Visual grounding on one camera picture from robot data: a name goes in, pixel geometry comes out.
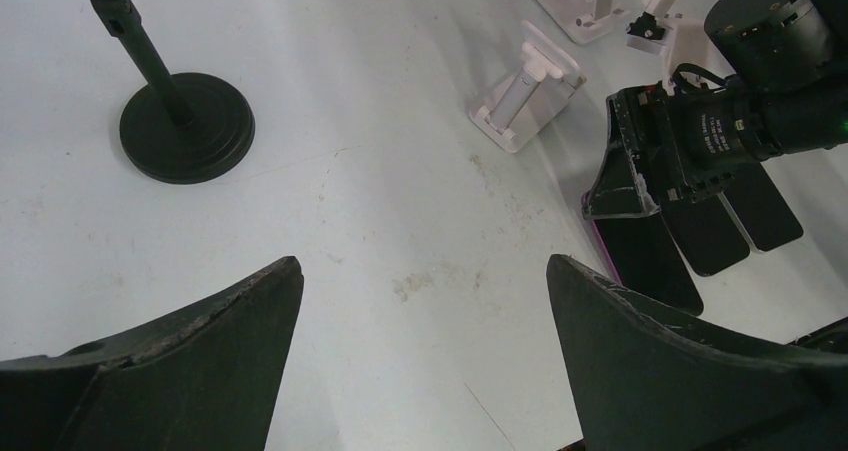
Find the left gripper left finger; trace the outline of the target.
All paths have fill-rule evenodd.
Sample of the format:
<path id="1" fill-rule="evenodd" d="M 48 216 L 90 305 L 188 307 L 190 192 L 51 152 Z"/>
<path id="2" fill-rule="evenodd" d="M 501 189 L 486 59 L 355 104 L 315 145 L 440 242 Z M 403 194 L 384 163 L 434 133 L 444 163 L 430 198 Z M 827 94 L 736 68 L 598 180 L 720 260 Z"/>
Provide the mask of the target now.
<path id="1" fill-rule="evenodd" d="M 263 449 L 303 289 L 284 257 L 127 331 L 4 361 L 2 448 Z"/>

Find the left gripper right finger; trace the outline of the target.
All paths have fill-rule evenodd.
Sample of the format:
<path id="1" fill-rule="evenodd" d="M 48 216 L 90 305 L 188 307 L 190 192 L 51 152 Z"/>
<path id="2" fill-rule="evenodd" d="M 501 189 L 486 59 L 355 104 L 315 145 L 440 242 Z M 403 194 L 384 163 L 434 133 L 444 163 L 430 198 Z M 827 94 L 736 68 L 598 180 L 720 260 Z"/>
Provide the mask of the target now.
<path id="1" fill-rule="evenodd" d="M 847 323 L 788 344 L 735 332 L 549 259 L 588 450 L 843 450 Z"/>

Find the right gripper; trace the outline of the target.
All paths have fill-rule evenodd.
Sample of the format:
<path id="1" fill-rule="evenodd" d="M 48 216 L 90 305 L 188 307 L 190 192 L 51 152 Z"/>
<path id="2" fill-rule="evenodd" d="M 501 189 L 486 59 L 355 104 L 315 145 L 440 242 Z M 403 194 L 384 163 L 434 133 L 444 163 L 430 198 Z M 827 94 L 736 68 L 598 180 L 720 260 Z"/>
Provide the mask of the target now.
<path id="1" fill-rule="evenodd" d="M 659 203 L 696 203 L 732 182 L 730 168 L 703 170 L 675 135 L 667 95 L 654 86 L 625 88 L 606 98 L 608 142 L 594 184 L 582 202 L 588 220 L 657 214 Z"/>

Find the black phone stand round base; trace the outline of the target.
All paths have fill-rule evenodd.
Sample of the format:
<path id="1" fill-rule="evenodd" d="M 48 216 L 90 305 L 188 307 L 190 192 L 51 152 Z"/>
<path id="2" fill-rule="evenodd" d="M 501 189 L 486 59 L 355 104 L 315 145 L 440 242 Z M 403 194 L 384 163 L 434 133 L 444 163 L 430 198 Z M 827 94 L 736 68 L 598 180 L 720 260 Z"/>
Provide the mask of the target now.
<path id="1" fill-rule="evenodd" d="M 147 82 L 119 120 L 120 144 L 131 163 L 154 180 L 177 185 L 208 182 L 238 165 L 255 137 L 245 96 L 213 75 L 171 73 L 132 0 L 90 2 Z"/>

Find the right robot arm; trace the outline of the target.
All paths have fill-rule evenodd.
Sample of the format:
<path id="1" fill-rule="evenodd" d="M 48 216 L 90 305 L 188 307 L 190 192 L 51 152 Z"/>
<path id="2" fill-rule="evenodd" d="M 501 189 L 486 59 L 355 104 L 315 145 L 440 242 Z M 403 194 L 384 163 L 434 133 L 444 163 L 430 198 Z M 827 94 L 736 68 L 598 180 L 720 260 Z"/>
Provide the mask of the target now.
<path id="1" fill-rule="evenodd" d="M 731 67 L 609 96 L 608 145 L 582 213 L 641 218 L 723 192 L 738 170 L 847 140 L 847 0 L 719 0 L 704 30 Z"/>

